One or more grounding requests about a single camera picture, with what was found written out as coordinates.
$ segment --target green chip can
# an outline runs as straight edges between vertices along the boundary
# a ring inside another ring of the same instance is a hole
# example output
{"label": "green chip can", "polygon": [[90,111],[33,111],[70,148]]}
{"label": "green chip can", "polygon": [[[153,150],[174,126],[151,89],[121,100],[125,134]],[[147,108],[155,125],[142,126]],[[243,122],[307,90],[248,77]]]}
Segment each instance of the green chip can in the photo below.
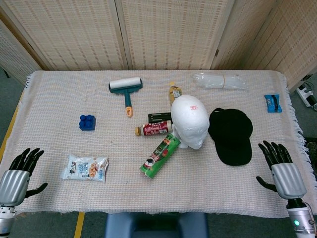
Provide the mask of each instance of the green chip can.
{"label": "green chip can", "polygon": [[168,133],[165,139],[140,167],[140,170],[146,176],[153,179],[155,174],[174,153],[179,144],[180,140],[176,136]]}

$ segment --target blue chair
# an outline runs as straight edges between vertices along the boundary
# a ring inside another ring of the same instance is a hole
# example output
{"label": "blue chair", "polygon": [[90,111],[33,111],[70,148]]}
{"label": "blue chair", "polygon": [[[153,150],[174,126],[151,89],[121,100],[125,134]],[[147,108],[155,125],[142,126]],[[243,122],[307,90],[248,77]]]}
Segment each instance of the blue chair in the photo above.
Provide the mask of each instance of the blue chair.
{"label": "blue chair", "polygon": [[208,238],[207,214],[201,212],[108,214],[105,238]]}

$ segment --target plastic bag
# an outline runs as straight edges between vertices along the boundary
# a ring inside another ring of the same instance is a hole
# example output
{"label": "plastic bag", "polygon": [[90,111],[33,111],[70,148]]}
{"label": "plastic bag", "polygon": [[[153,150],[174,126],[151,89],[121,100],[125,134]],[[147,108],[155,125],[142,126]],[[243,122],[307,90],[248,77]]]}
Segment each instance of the plastic bag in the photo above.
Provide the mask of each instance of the plastic bag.
{"label": "plastic bag", "polygon": [[78,157],[70,154],[62,179],[93,180],[105,182],[108,157]]}
{"label": "plastic bag", "polygon": [[199,87],[246,90],[248,86],[239,75],[198,73],[194,80]]}

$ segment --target teal handle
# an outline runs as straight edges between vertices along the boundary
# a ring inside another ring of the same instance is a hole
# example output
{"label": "teal handle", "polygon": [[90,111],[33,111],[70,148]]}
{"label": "teal handle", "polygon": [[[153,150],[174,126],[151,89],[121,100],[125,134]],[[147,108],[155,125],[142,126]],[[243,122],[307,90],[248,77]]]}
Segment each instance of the teal handle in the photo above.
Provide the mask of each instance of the teal handle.
{"label": "teal handle", "polygon": [[130,99],[130,93],[128,90],[124,91],[124,101],[125,101],[125,107],[131,107],[131,99]]}

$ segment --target white tablecloth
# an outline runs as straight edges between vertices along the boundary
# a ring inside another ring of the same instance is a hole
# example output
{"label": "white tablecloth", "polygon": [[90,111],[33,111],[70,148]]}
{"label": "white tablecloth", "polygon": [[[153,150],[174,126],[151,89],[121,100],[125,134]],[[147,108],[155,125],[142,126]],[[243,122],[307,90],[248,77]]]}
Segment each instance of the white tablecloth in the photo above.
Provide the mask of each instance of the white tablecloth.
{"label": "white tablecloth", "polygon": [[[297,133],[294,110],[285,77],[276,71],[222,71],[239,74],[248,91],[205,90],[196,87],[192,75],[201,71],[37,71],[29,77],[16,121],[7,141],[0,176],[24,149],[45,150],[30,180],[29,189],[44,182],[48,187],[25,199],[18,212],[121,211],[236,213],[286,217],[286,201],[256,180],[273,182],[258,143],[285,145],[299,167],[307,187],[304,200],[317,211],[316,181],[303,138]],[[108,83],[140,76],[143,88],[131,94],[134,115],[125,115],[124,96],[109,92]],[[242,110],[253,123],[250,141],[253,155],[245,166],[223,164],[209,135],[199,150],[177,149],[154,179],[139,167],[164,139],[164,135],[136,136],[135,126],[149,113],[170,112],[169,82],[183,94],[197,97],[208,113],[215,108]],[[283,113],[269,114],[266,94],[280,94]],[[95,131],[81,131],[79,117],[96,117]],[[108,156],[106,182],[62,180],[68,155]]]}

